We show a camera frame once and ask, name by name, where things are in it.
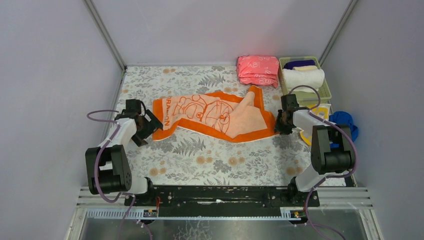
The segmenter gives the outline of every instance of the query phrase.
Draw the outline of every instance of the pink folded towel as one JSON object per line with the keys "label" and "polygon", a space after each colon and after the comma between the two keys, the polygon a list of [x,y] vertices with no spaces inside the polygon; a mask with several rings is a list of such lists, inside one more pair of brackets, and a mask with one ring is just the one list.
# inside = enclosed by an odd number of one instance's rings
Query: pink folded towel
{"label": "pink folded towel", "polygon": [[237,74],[242,84],[273,85],[278,87],[280,63],[275,56],[240,56],[237,59]]}

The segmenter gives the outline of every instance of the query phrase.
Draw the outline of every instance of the floral pattern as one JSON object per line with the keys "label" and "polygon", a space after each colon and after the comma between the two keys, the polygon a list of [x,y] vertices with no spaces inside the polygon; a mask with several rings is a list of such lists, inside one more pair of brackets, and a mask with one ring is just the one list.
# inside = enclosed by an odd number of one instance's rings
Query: floral pattern
{"label": "floral pattern", "polygon": [[[147,108],[153,100],[169,96],[224,91],[244,97],[249,85],[241,84],[235,66],[130,66],[122,84],[116,109],[126,99],[140,99]],[[277,115],[280,88],[261,86],[265,109]],[[147,139],[126,149],[132,174],[149,177],[155,185],[248,185],[286,186],[309,166],[310,147],[299,130],[290,135],[244,143],[232,143],[179,127],[161,140]],[[344,186],[343,179],[327,180],[324,186]]]}

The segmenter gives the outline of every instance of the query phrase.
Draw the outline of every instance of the plastic basket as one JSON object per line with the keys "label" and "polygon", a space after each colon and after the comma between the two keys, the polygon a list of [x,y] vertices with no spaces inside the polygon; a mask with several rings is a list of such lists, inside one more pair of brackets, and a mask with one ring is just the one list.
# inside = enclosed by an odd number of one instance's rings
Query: plastic basket
{"label": "plastic basket", "polygon": [[[317,61],[317,58],[314,56],[292,56],[292,57],[280,57],[279,59],[279,70],[278,70],[278,78],[281,84],[282,88],[282,94],[287,95],[289,91],[287,90],[286,84],[284,82],[283,78],[283,67],[286,65],[286,63],[291,61],[298,61],[298,60],[313,60],[315,62],[315,65],[318,67],[318,69],[321,69],[320,64]],[[304,91],[293,91],[294,94],[296,94],[297,101],[300,104],[308,103],[318,103],[317,95],[314,92],[304,92]],[[321,97],[321,102],[326,102],[327,100],[330,100],[332,95],[329,89],[329,86],[327,84],[326,79],[324,78],[324,83],[322,86],[318,89],[319,96]]]}

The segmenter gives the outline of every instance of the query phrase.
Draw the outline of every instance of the white rolled towel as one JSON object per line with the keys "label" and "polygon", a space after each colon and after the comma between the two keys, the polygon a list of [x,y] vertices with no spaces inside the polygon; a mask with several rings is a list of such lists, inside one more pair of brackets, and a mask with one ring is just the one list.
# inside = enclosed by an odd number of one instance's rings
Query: white rolled towel
{"label": "white rolled towel", "polygon": [[[287,91],[292,90],[294,87],[299,85],[311,86],[318,90],[324,83],[324,71],[322,69],[309,70],[309,71],[297,71],[290,69],[282,70],[282,77],[284,78],[285,87]],[[314,93],[314,91],[307,87],[299,87],[294,90],[295,92],[307,92]]]}

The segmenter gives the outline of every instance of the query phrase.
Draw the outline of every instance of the small circuit board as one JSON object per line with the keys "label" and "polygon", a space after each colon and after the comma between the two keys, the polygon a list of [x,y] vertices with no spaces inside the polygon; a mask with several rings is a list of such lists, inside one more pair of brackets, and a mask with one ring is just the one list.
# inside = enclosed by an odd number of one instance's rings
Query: small circuit board
{"label": "small circuit board", "polygon": [[158,212],[156,209],[144,209],[143,218],[156,218],[158,216]]}

